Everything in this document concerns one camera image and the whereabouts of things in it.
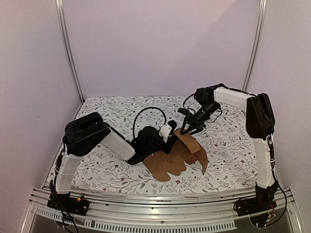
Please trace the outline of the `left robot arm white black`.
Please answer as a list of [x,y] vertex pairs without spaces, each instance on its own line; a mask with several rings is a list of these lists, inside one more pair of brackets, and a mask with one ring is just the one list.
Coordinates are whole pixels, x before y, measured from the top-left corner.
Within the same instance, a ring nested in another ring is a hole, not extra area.
[[173,131],[177,123],[166,121],[160,129],[146,126],[132,141],[125,139],[116,129],[104,122],[98,112],[88,114],[68,123],[63,136],[63,149],[56,159],[55,175],[51,181],[56,192],[53,202],[62,211],[72,207],[71,182],[82,158],[97,145],[102,145],[130,165],[143,162],[148,156],[162,151],[171,152],[176,137]]

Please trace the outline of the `brown cardboard box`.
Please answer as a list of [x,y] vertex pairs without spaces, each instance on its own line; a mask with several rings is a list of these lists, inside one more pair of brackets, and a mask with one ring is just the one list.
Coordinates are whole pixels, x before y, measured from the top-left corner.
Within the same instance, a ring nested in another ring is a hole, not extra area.
[[171,179],[170,175],[179,176],[186,171],[186,165],[199,162],[205,173],[208,159],[205,149],[189,133],[181,135],[181,130],[174,131],[177,141],[174,143],[170,153],[158,151],[144,159],[143,164],[160,181],[167,182]]

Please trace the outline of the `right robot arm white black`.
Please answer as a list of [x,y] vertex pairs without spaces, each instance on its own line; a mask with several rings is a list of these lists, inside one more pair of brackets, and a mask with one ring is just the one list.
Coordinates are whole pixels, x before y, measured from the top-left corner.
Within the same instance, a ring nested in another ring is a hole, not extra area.
[[195,113],[186,108],[178,109],[178,112],[185,117],[180,133],[196,134],[201,132],[206,127],[206,122],[211,115],[220,110],[221,103],[239,108],[246,114],[245,128],[255,146],[258,163],[256,186],[261,189],[273,187],[276,183],[273,177],[275,117],[269,96],[266,93],[247,93],[220,83],[198,88],[192,97],[201,107]]

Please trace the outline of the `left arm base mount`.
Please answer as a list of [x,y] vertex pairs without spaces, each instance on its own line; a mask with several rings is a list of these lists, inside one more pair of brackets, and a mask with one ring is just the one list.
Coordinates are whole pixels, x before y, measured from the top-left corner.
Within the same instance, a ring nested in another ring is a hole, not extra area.
[[51,191],[47,206],[70,214],[86,216],[89,204],[90,202],[85,199],[84,193],[78,197],[71,197],[70,193],[58,194],[56,191]]

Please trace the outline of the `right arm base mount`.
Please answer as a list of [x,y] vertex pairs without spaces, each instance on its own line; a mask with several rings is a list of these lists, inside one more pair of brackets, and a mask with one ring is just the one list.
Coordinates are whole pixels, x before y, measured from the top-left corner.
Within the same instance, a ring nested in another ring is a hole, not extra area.
[[262,189],[256,186],[256,195],[253,198],[241,198],[234,202],[233,209],[238,216],[251,215],[267,211],[276,207],[275,190]]

